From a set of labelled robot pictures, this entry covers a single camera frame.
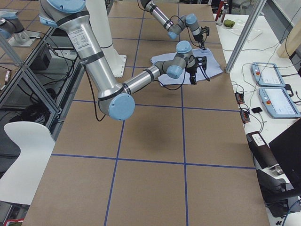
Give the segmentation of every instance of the white table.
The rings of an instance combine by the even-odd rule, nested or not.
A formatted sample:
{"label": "white table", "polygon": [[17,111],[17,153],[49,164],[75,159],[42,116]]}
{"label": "white table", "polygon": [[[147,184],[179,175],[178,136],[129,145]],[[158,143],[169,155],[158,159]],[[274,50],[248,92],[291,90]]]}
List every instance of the white table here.
{"label": "white table", "polygon": [[[225,19],[230,19],[232,21],[236,22],[235,27],[241,27],[240,21],[247,21],[248,16],[247,15],[226,15]],[[264,18],[264,16],[259,16],[257,19],[254,28],[262,30],[262,34],[260,34],[258,37],[253,39],[250,42],[246,42],[244,49],[266,49],[269,47],[274,46],[275,44],[279,43],[276,36],[274,35],[271,27],[269,26],[268,22]],[[232,50],[235,47],[235,44],[239,38],[238,35],[235,35],[231,33],[230,31],[227,31],[227,28],[222,26],[217,26],[217,30],[221,39],[221,44],[223,47],[223,52],[225,55],[226,61],[229,60]],[[282,75],[287,74],[295,74],[297,73],[296,69],[292,66],[291,61],[288,58],[279,58],[276,49],[280,47],[279,45],[275,45],[272,48],[269,48],[264,51],[260,50],[245,50],[242,51],[230,73],[231,80],[234,81],[242,87],[244,87],[245,91],[253,91],[254,87],[244,82],[243,75],[242,75],[242,67],[244,64],[252,63],[252,62],[270,62],[270,63],[276,63],[278,67],[288,67],[285,69],[279,68],[279,71]],[[256,85],[255,79],[253,78],[251,74],[251,65],[245,65],[244,66],[244,75],[245,80],[252,85]],[[295,91],[298,91],[298,93],[301,95],[301,79],[299,75],[292,75],[288,77],[284,77],[284,82],[286,84],[290,84],[292,87],[292,90],[294,92],[294,96],[292,97],[293,101],[299,101],[297,98]],[[264,105],[262,104],[261,98],[258,94],[258,90],[254,92],[246,92],[245,93],[245,103],[247,106],[251,109],[254,107],[261,107],[263,109],[263,112],[261,112],[261,115],[263,117],[263,120],[266,121],[264,123],[264,129],[261,133],[262,137],[265,139],[267,143],[272,141],[275,137],[277,137],[280,133],[282,133],[284,130],[286,130],[290,125],[292,125],[296,119],[273,119],[270,117],[270,115],[267,113]],[[255,114],[255,116],[261,121],[261,118],[258,114]],[[251,122],[246,123],[245,126],[245,132],[250,133],[254,131],[259,131],[260,129],[260,123],[251,116]],[[278,220],[282,220],[281,218],[274,218],[270,211],[267,209],[270,225],[274,226],[275,223]],[[300,226],[301,223],[301,213],[294,213],[290,214],[287,218],[287,221],[285,222],[285,226]]]}

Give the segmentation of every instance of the light blue cloth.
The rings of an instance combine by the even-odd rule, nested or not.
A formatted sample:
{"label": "light blue cloth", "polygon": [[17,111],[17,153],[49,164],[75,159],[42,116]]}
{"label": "light blue cloth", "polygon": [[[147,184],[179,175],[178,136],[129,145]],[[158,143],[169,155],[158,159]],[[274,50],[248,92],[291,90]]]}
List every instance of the light blue cloth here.
{"label": "light blue cloth", "polygon": [[[198,48],[198,49],[193,49],[192,52],[195,57],[205,57],[205,56],[207,57],[206,74],[208,75],[209,78],[222,73],[220,65],[215,60],[210,49],[207,48],[206,50],[203,50],[203,49]],[[174,58],[175,54],[176,53],[166,53],[166,54],[162,54],[159,56],[154,56],[151,58],[150,61],[154,64],[157,61],[172,60]],[[180,75],[180,77],[178,79],[172,79],[167,74],[163,74],[158,78],[158,80],[160,82],[162,82],[164,85],[182,84],[183,78],[184,78],[184,72],[185,72],[185,70],[183,70],[183,73]],[[184,84],[190,84],[189,77],[190,77],[190,75],[188,73],[186,73]],[[205,78],[204,78],[202,72],[198,68],[197,74],[196,74],[196,81],[200,81],[200,80],[204,80],[204,79]]]}

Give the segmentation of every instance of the robotic arm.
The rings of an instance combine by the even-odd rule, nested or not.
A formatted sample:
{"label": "robotic arm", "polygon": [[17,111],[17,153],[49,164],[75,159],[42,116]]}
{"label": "robotic arm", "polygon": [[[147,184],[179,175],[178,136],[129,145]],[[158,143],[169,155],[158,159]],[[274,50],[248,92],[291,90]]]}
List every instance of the robotic arm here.
{"label": "robotic arm", "polygon": [[5,39],[9,39],[14,35],[16,42],[24,43],[29,37],[23,25],[15,14],[7,13],[0,18],[0,33]]}
{"label": "robotic arm", "polygon": [[131,94],[139,91],[160,75],[178,78],[183,69],[196,64],[191,45],[179,42],[171,61],[157,62],[142,73],[118,83],[109,67],[89,24],[89,12],[84,0],[40,0],[40,21],[67,32],[80,58],[98,89],[100,110],[116,120],[129,118],[135,109]]}
{"label": "robotic arm", "polygon": [[153,0],[140,0],[142,6],[146,11],[152,14],[159,23],[168,31],[171,39],[175,39],[186,27],[191,30],[193,38],[198,42],[200,48],[205,48],[205,41],[203,34],[209,36],[209,27],[199,27],[197,17],[194,14],[182,16],[178,24],[174,24],[164,13],[159,9]]}

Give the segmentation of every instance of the white chair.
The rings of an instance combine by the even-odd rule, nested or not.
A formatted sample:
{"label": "white chair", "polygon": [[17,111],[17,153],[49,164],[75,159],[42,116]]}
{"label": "white chair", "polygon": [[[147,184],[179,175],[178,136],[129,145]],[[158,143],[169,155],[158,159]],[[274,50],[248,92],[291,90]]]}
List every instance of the white chair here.
{"label": "white chair", "polygon": [[0,179],[0,201],[30,205],[36,193],[55,141],[38,123],[8,123],[4,130],[21,153]]}
{"label": "white chair", "polygon": [[241,15],[246,14],[246,9],[250,5],[254,5],[256,0],[233,0],[232,8],[238,8]]}

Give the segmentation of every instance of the computer monitor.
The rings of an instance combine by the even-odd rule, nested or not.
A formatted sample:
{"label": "computer monitor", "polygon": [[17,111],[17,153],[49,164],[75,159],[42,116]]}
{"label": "computer monitor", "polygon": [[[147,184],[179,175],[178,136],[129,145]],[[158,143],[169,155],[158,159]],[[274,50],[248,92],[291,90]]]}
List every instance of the computer monitor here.
{"label": "computer monitor", "polygon": [[292,186],[301,188],[301,120],[272,140],[269,147]]}

